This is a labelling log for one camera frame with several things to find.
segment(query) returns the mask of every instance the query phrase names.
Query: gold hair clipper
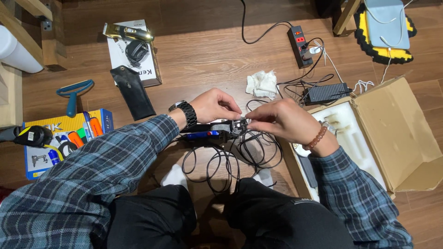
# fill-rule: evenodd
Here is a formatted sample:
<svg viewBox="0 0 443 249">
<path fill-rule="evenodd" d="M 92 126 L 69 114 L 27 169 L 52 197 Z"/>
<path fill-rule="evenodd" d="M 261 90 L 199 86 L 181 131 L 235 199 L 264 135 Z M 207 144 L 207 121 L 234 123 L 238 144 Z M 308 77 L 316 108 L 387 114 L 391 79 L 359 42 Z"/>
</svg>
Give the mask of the gold hair clipper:
<svg viewBox="0 0 443 249">
<path fill-rule="evenodd" d="M 131 38 L 135 40 L 140 40 L 144 42 L 151 42 L 154 40 L 154 36 L 151 34 L 151 31 L 147 28 L 148 31 L 144 31 L 139 28 L 133 27 L 125 27 L 117 24 L 108 24 L 105 23 L 105 27 L 103 28 L 103 34 L 115 38 Z"/>
</svg>

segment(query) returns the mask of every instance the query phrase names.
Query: black and yellow rug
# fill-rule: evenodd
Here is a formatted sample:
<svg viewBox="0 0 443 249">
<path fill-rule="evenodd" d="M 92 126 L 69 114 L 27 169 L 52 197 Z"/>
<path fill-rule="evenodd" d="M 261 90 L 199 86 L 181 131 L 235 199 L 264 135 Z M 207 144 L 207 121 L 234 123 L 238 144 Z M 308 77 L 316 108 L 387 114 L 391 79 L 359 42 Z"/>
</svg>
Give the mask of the black and yellow rug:
<svg viewBox="0 0 443 249">
<path fill-rule="evenodd" d="M 406 15 L 406 25 L 408 27 L 409 38 L 417 34 L 417 29 L 412 20 Z M 357 30 L 355 38 L 367 55 L 371 56 L 372 61 L 387 65 L 389 62 L 389 51 L 386 47 L 374 47 L 369 43 L 368 24 L 366 22 L 366 6 L 361 4 L 357 12 L 354 14 Z M 391 64 L 404 64 L 413 61 L 414 57 L 406 49 L 391 48 Z"/>
</svg>

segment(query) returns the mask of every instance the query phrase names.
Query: left hand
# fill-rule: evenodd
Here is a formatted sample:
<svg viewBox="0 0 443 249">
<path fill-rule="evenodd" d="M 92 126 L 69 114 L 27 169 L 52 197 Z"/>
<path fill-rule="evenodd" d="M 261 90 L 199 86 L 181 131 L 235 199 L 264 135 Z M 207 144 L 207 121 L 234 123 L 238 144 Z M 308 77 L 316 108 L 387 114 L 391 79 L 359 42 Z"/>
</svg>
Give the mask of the left hand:
<svg viewBox="0 0 443 249">
<path fill-rule="evenodd" d="M 241 110 L 234 98 L 217 88 L 198 95 L 189 104 L 195 110 L 198 123 L 207 124 L 217 119 L 240 119 Z"/>
</svg>

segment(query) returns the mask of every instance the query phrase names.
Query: plaid shirt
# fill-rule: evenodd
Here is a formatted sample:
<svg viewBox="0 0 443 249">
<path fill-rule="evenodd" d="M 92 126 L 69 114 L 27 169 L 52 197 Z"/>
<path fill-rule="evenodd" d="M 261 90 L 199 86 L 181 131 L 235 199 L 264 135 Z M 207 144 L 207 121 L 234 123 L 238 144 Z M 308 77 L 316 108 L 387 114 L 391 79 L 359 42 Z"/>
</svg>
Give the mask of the plaid shirt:
<svg viewBox="0 0 443 249">
<path fill-rule="evenodd" d="M 134 191 L 157 154 L 179 133 L 167 115 L 104 134 L 74 151 L 0 207 L 1 248 L 100 248 L 109 204 Z M 411 248 L 398 210 L 380 185 L 339 149 L 311 158 L 322 203 L 362 248 Z"/>
</svg>

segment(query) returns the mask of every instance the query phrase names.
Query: hand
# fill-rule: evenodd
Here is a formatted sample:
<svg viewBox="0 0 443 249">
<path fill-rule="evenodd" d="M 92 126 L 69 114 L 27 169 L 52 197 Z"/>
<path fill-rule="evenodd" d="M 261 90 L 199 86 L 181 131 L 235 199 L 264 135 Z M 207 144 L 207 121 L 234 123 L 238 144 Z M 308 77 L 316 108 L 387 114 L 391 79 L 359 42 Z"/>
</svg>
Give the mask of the hand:
<svg viewBox="0 0 443 249">
<path fill-rule="evenodd" d="M 240 119 L 241 110 L 235 103 L 234 98 L 217 88 L 198 95 L 189 104 L 197 114 L 197 122 L 202 124 L 217 119 Z"/>
<path fill-rule="evenodd" d="M 290 143 L 302 145 L 309 144 L 321 129 L 321 124 L 311 114 L 289 98 L 264 104 L 246 114 L 246 118 L 252 120 L 248 129 L 269 132 L 285 138 Z M 337 140 L 327 131 L 312 152 L 324 157 L 337 149 Z"/>
</svg>

